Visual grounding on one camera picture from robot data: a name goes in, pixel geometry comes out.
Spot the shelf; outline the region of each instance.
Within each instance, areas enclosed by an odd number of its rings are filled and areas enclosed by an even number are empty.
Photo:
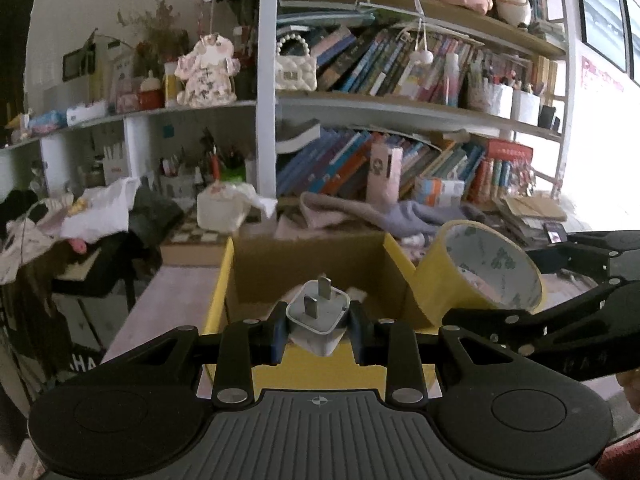
[[[284,7],[351,8],[356,0],[280,0]],[[494,20],[463,7],[452,6],[434,0],[420,0],[429,23],[451,28],[480,40],[500,44],[523,54],[540,54],[549,59],[563,58],[561,48],[547,43],[524,30]],[[414,0],[371,0],[371,3],[396,7],[415,12]]]
[[[552,130],[531,124],[401,97],[373,97],[343,92],[280,92],[278,104],[281,107],[280,119],[289,123],[318,119],[327,125],[354,124],[446,132],[465,129],[491,136],[497,136],[501,131],[515,131],[555,142],[562,140]]]
[[[84,130],[86,128],[92,128],[93,126],[100,126],[101,124],[113,123],[115,121],[123,121],[125,118],[128,118],[128,117],[133,118],[133,117],[164,115],[164,114],[173,114],[173,113],[189,112],[189,111],[219,110],[223,108],[241,108],[241,107],[255,107],[255,100],[235,101],[233,103],[211,107],[211,108],[190,108],[188,106],[175,106],[172,108],[155,108],[154,110],[142,110],[140,112],[133,112],[130,114],[107,115],[106,117],[100,117],[98,119],[92,119],[90,121],[84,121],[79,124],[74,124],[73,126],[60,128],[59,130],[54,130],[53,132],[50,132],[42,136],[31,137],[30,139],[24,140],[23,142],[20,142],[18,144],[13,144],[7,148],[1,148],[0,153],[2,153],[2,151],[15,150],[17,148],[20,148],[21,146],[31,144],[32,142],[37,142],[40,139],[45,139],[46,137],[54,136],[57,134],[65,134],[67,132],[71,132],[74,130]]]

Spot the phone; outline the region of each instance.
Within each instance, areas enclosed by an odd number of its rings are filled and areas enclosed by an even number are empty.
[[[567,241],[564,226],[559,222],[545,222],[544,224],[546,237],[553,244]]]

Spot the panda plush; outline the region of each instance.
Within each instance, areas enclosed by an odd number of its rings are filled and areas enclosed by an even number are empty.
[[[513,27],[527,28],[531,23],[530,0],[495,0],[498,18],[513,25]]]

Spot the white handbag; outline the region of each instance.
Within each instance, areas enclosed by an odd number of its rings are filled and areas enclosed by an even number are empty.
[[[286,41],[297,40],[305,49],[304,56],[281,56]],[[309,55],[309,46],[299,34],[287,34],[276,45],[276,90],[313,91],[318,86],[316,58]]]

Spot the pearl handle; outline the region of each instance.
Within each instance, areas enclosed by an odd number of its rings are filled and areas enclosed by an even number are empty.
[[[282,50],[282,46],[287,43],[287,41],[289,40],[296,40],[299,41],[300,43],[302,43],[302,47],[305,49],[305,56],[309,56],[309,46],[305,41],[305,38],[303,38],[302,36],[300,36],[299,34],[287,34],[286,36],[284,36],[283,38],[280,39],[280,41],[276,44],[276,53],[278,55],[280,55],[280,51]]]

